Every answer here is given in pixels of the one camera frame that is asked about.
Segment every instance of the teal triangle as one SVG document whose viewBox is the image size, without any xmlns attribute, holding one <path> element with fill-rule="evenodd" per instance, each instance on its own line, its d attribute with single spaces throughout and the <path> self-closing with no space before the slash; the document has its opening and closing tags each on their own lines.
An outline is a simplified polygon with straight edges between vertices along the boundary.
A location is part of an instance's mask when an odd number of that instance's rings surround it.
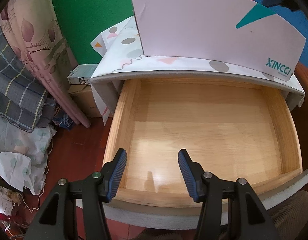
<svg viewBox="0 0 308 240">
<path fill-rule="evenodd" d="M 272 10 L 266 8 L 265 6 L 257 3 L 241 21 L 236 25 L 236 29 L 239 29 L 249 23 L 255 22 L 267 16 L 275 14 Z"/>
</svg>

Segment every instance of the gray plaid blanket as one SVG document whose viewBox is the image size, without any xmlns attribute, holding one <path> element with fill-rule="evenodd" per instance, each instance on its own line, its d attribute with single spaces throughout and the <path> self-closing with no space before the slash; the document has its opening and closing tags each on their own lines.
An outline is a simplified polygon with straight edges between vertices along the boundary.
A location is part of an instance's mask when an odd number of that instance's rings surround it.
<svg viewBox="0 0 308 240">
<path fill-rule="evenodd" d="M 56 104 L 48 95 L 15 55 L 0 28 L 0 115 L 28 132 L 46 127 Z"/>
</svg>

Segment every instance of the floral curtain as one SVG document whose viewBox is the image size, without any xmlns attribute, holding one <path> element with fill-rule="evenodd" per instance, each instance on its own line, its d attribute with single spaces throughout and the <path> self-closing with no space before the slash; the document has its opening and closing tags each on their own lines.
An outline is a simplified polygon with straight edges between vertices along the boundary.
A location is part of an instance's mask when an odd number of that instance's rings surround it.
<svg viewBox="0 0 308 240">
<path fill-rule="evenodd" d="M 17 57 L 76 123 L 88 118 L 67 93 L 67 76 L 77 66 L 62 36 L 51 0 L 10 0 L 0 15 L 2 31 Z"/>
</svg>

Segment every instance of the white cardboard box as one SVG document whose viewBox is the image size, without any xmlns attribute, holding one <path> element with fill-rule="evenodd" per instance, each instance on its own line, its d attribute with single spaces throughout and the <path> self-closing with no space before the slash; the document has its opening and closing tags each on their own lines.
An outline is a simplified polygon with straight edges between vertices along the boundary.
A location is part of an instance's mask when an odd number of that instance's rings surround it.
<svg viewBox="0 0 308 240">
<path fill-rule="evenodd" d="M 90 79 L 98 64 L 78 65 L 67 77 L 70 85 L 90 85 Z"/>
<path fill-rule="evenodd" d="M 145 56 L 217 60 L 287 81 L 305 45 L 289 22 L 252 0 L 132 0 Z"/>
</svg>

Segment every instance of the wooden drawer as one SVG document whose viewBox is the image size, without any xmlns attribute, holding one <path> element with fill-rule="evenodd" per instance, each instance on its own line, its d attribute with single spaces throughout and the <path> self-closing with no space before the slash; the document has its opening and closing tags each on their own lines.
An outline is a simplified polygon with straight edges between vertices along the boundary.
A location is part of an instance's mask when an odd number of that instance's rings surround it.
<svg viewBox="0 0 308 240">
<path fill-rule="evenodd" d="M 127 165 L 115 199 L 159 207 L 197 207 L 177 154 L 220 179 L 244 177 L 257 194 L 302 172 L 297 133 L 280 91 L 230 80 L 125 81 L 104 163 L 118 148 Z"/>
</svg>

